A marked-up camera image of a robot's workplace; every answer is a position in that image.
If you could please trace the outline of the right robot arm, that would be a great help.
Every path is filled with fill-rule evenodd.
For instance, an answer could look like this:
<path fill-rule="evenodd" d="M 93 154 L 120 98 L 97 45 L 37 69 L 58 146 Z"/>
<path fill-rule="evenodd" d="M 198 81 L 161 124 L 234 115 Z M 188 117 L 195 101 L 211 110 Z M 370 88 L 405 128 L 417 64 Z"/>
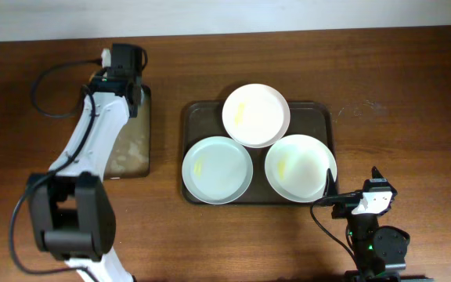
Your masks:
<path fill-rule="evenodd" d="M 406 268 L 410 235 L 394 226 L 380 226 L 378 219 L 389 212 L 397 190 L 376 167 L 363 188 L 350 193 L 324 197 L 319 206 L 331 206 L 333 219 L 347 221 L 345 247 L 351 253 L 355 270 L 344 281 L 400 281 Z"/>

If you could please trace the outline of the white top plate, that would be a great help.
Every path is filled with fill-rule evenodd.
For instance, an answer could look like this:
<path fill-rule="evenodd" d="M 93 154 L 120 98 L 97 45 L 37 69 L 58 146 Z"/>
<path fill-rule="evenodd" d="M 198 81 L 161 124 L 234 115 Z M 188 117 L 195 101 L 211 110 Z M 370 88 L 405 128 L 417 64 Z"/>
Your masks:
<path fill-rule="evenodd" d="M 283 95 L 271 86 L 243 85 L 225 100 L 222 123 L 238 143 L 263 148 L 285 135 L 290 124 L 290 108 Z"/>

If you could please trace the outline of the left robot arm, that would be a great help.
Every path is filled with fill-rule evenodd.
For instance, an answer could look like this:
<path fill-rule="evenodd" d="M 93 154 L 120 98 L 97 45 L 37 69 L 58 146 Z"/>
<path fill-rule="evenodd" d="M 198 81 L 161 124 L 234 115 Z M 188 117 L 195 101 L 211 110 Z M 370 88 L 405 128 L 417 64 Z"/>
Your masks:
<path fill-rule="evenodd" d="M 148 61 L 145 49 L 114 43 L 93 63 L 101 68 L 81 87 L 81 116 L 65 149 L 46 173 L 29 176 L 9 224 L 9 252 L 24 273 L 37 275 L 18 259 L 14 243 L 16 217 L 28 204 L 34 240 L 62 269 L 85 281 L 133 281 L 114 250 L 116 218 L 103 186 L 107 162 L 116 139 L 150 89 L 142 83 Z"/>

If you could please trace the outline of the pale blue plate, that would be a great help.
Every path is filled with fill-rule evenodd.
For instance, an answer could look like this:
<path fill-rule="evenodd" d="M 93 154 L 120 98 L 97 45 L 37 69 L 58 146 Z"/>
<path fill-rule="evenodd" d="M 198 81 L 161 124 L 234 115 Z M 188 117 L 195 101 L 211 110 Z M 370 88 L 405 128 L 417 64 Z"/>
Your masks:
<path fill-rule="evenodd" d="M 247 191 L 253 174 L 253 161 L 245 147 L 223 136 L 198 141 L 182 162 L 184 186 L 206 204 L 235 201 Z"/>

